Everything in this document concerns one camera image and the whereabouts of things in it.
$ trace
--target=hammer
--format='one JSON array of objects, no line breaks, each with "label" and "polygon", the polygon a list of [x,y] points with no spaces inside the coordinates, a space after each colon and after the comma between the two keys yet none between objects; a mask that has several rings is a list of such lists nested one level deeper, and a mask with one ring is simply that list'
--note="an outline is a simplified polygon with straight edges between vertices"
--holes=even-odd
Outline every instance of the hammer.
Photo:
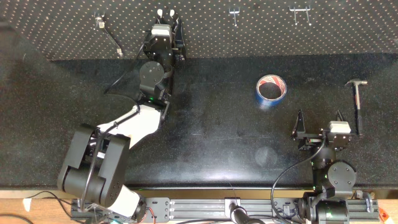
[{"label": "hammer", "polygon": [[355,105],[356,105],[356,131],[357,134],[362,137],[363,133],[362,133],[362,129],[363,129],[363,125],[362,125],[362,116],[361,116],[361,102],[359,100],[359,90],[358,90],[358,86],[359,85],[367,85],[368,81],[364,81],[364,80],[360,80],[358,78],[354,78],[350,81],[348,81],[346,83],[349,84],[352,83],[355,87]]}]

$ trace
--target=black table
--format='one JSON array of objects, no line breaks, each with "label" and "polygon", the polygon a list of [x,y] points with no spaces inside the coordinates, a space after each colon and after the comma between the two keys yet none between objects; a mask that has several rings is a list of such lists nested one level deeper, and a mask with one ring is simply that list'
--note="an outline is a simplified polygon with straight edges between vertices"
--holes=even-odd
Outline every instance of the black table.
[{"label": "black table", "polygon": [[[1,47],[0,188],[55,189],[76,127],[107,123],[132,108],[129,100],[102,95],[129,61],[48,62],[23,41]],[[352,86],[344,84],[360,78],[369,82],[360,87],[365,138],[337,156],[357,168],[356,187],[396,189],[397,62],[393,54],[188,59],[177,65],[166,121],[130,151],[126,185],[270,188],[309,156],[289,138],[297,111],[309,133],[326,128],[337,110],[354,129]],[[142,63],[113,91],[135,96]],[[269,110],[254,97],[265,74],[287,84],[283,101]],[[289,172],[279,187],[311,189],[310,164]]]}]

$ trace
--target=wooden floor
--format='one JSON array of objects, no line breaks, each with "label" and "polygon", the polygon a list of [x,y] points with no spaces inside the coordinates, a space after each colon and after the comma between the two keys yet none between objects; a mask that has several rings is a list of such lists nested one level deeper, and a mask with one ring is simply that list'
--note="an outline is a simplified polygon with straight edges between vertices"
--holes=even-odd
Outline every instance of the wooden floor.
[{"label": "wooden floor", "polygon": [[[22,197],[28,197],[29,195],[32,195],[31,192],[26,194],[26,196],[22,195]],[[64,204],[64,206],[69,213],[70,206],[67,204]],[[398,200],[379,200],[379,206],[383,208],[393,220],[398,222]],[[35,224],[76,223],[69,219],[61,209],[59,203],[53,199],[32,199],[29,212],[25,211],[22,199],[0,199],[0,214],[4,213],[26,217]],[[0,217],[0,223],[18,224],[26,222],[16,218]]]}]

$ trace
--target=blue tape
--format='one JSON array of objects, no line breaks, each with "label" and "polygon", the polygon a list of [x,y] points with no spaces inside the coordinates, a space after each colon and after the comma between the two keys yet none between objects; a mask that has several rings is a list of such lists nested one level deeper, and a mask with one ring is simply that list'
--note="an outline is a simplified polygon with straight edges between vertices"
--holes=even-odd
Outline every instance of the blue tape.
[{"label": "blue tape", "polygon": [[[265,83],[274,83],[280,88],[281,96],[276,99],[267,99],[260,93],[260,86]],[[277,75],[265,75],[257,82],[256,85],[256,99],[262,106],[275,106],[282,101],[287,93],[285,81]]]}]

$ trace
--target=perforated metal panel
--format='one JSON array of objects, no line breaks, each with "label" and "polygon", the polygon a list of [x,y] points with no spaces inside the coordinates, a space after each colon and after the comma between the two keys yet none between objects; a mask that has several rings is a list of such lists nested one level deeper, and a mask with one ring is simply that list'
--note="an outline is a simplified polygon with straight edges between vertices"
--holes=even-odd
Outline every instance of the perforated metal panel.
[{"label": "perforated metal panel", "polygon": [[[289,6],[311,7],[312,25],[305,12],[295,25]],[[0,15],[49,60],[118,58],[95,27],[102,12],[125,58],[133,58],[159,8],[182,18],[188,57],[398,52],[396,0],[1,0]]]}]

